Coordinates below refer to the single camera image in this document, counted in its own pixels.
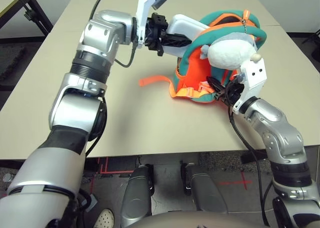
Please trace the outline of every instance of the white plush toy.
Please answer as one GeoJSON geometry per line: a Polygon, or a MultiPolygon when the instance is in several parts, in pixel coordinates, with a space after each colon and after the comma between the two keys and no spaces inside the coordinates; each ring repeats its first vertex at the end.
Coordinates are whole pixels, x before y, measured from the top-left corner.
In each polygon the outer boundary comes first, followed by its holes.
{"type": "Polygon", "coordinates": [[[246,60],[255,63],[261,59],[256,43],[249,34],[231,33],[215,40],[210,46],[203,45],[201,59],[208,58],[213,67],[235,70],[246,60]]]}

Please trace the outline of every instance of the backpack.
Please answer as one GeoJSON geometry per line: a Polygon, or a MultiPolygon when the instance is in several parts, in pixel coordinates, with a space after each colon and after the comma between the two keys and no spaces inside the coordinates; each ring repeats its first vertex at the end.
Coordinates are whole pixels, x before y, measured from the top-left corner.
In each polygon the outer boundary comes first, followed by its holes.
{"type": "Polygon", "coordinates": [[[248,10],[219,11],[211,13],[200,20],[209,26],[193,40],[182,58],[178,58],[173,80],[165,76],[153,76],[139,81],[145,86],[157,81],[169,82],[171,97],[189,98],[195,102],[209,103],[215,100],[216,92],[207,82],[207,76],[220,81],[225,86],[237,72],[212,67],[208,59],[200,59],[201,47],[211,45],[215,40],[233,32],[247,33],[253,36],[259,49],[267,35],[260,29],[258,19],[248,10]]]}

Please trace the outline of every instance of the table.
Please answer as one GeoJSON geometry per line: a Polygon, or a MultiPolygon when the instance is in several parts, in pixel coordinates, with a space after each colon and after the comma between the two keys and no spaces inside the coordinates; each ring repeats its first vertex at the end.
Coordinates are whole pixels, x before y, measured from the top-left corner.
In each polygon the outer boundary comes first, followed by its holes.
{"type": "MultiPolygon", "coordinates": [[[[71,0],[0,112],[1,159],[25,159],[46,139],[51,105],[64,73],[71,67],[94,1],[71,0]]],[[[102,0],[98,10],[110,8],[133,15],[137,0],[121,1],[125,7],[118,0],[102,0]]],[[[175,13],[195,19],[208,13],[204,3],[209,0],[197,3],[199,9],[181,7],[178,1],[168,0],[157,12],[168,20],[175,13]]],[[[305,145],[319,144],[319,73],[257,0],[229,1],[231,9],[248,8],[257,15],[268,35],[260,49],[268,75],[260,96],[286,113],[302,133],[305,145]]],[[[212,4],[212,10],[228,6],[224,0],[212,0],[212,4]]],[[[130,51],[131,47],[121,46],[117,58],[127,62],[130,51]]],[[[229,124],[223,104],[172,99],[167,83],[139,87],[141,78],[172,75],[176,61],[176,57],[158,57],[143,48],[137,50],[130,68],[113,65],[106,92],[108,121],[91,157],[245,149],[229,124]]],[[[241,116],[236,122],[255,148],[264,148],[241,116]]]]}
{"type": "MultiPolygon", "coordinates": [[[[22,0],[22,2],[28,4],[29,7],[35,11],[36,18],[40,21],[40,24],[36,24],[46,36],[52,30],[53,25],[37,0],[22,0]]],[[[0,0],[0,28],[2,28],[22,7],[23,4],[19,0],[0,0]]]]}

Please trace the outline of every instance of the metal frame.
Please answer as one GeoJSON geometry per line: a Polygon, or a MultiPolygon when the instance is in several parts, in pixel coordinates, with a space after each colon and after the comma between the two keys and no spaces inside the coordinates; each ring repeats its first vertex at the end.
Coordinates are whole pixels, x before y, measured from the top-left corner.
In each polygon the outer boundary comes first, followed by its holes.
{"type": "MultiPolygon", "coordinates": [[[[51,21],[42,10],[37,0],[21,0],[21,1],[24,4],[28,4],[30,8],[36,12],[37,18],[39,19],[39,21],[41,22],[43,27],[45,27],[46,30],[43,30],[40,27],[39,28],[43,32],[43,34],[47,36],[54,26],[52,25],[51,21]]],[[[0,17],[0,28],[2,28],[21,8],[23,8],[23,4],[18,1],[7,12],[5,12],[0,17]]]]}

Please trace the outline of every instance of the white sneaker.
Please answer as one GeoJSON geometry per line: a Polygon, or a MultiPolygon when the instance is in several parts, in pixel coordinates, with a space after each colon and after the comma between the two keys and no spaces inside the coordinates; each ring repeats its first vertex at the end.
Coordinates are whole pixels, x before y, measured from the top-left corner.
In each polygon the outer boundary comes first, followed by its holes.
{"type": "Polygon", "coordinates": [[[104,209],[103,211],[101,211],[93,228],[113,228],[114,224],[115,224],[114,214],[110,209],[104,209]]]}

